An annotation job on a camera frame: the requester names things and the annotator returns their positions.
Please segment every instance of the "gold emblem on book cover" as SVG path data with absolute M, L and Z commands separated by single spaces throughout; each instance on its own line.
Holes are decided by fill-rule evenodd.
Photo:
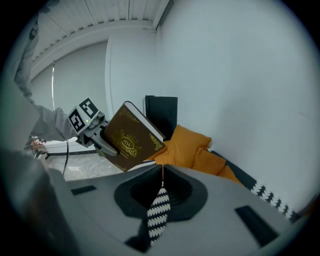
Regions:
M 115 143 L 125 151 L 122 153 L 127 157 L 130 155 L 135 158 L 137 155 L 139 155 L 142 147 L 137 146 L 138 140 L 134 136 L 125 134 L 124 130 L 120 130 L 111 137 Z

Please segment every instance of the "floor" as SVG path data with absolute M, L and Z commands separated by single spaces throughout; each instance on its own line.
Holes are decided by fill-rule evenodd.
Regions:
M 46 164 L 49 168 L 54 168 L 61 172 L 64 170 L 65 162 L 65 155 L 52 155 L 46 159 Z M 122 171 L 119 168 L 97 153 L 78 154 L 69 155 L 64 178 L 66 181 L 74 181 L 120 173 Z

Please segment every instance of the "book cover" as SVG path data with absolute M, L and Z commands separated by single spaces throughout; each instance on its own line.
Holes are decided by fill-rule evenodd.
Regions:
M 133 114 L 126 103 L 132 104 L 126 101 L 103 131 L 105 140 L 118 152 L 116 156 L 107 154 L 103 156 L 123 172 L 141 164 L 165 147 L 164 143 L 150 131 L 156 129 L 154 126 L 150 127 L 152 125 L 150 121 L 132 104 L 140 113 L 139 117 Z

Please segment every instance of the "orange cushion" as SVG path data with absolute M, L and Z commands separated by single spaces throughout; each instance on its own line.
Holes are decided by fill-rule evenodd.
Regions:
M 175 165 L 175 160 L 173 156 L 169 154 L 168 150 L 157 155 L 154 160 L 157 165 Z
M 192 169 L 207 174 L 217 175 L 222 171 L 225 164 L 226 160 L 224 158 L 212 154 L 204 150 L 202 147 L 199 147 L 195 154 Z
M 237 177 L 235 176 L 234 172 L 231 170 L 229 165 L 226 165 L 222 171 L 218 174 L 219 177 L 226 178 L 228 180 L 234 181 L 236 183 L 242 184 Z
M 167 146 L 167 152 L 173 158 L 176 166 L 192 168 L 198 148 L 206 150 L 210 142 L 210 137 L 178 124 Z

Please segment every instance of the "black slot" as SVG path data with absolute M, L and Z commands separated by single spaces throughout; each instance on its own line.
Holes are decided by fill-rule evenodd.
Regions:
M 236 208 L 235 212 L 260 246 L 263 247 L 277 238 L 278 234 L 250 206 Z
M 126 216 L 147 219 L 147 211 L 161 189 L 162 165 L 144 168 L 149 171 L 123 182 L 114 192 L 114 200 Z
M 169 196 L 168 222 L 190 220 L 206 204 L 208 191 L 199 180 L 177 170 L 173 165 L 163 168 L 164 186 Z
M 77 195 L 87 193 L 96 189 L 97 188 L 95 186 L 89 185 L 89 186 L 82 186 L 82 187 L 71 189 L 71 192 L 74 196 L 77 196 Z

